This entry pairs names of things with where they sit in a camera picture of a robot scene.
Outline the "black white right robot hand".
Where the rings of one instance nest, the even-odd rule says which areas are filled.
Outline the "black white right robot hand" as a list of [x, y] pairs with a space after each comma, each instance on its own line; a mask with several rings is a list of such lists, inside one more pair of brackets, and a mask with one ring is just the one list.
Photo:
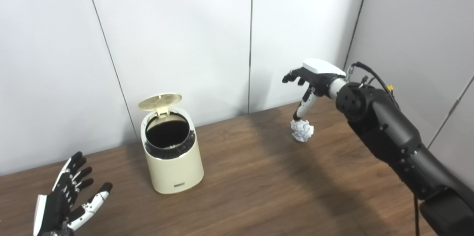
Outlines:
[[347, 84], [346, 73], [322, 59], [305, 59], [302, 67], [291, 70], [282, 80], [283, 83], [295, 81], [298, 86], [308, 83], [308, 88], [293, 114], [295, 122], [303, 119], [318, 98], [326, 96], [335, 100], [339, 91]]

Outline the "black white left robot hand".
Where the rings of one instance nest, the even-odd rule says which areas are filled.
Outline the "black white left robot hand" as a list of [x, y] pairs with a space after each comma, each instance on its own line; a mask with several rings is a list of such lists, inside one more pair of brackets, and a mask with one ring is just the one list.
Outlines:
[[74, 208], [79, 193], [94, 183], [85, 179], [93, 169], [83, 168], [87, 159], [82, 152], [72, 155], [59, 171], [51, 192], [37, 196], [34, 211], [34, 236], [73, 236], [100, 209], [113, 189], [105, 182], [95, 195]]

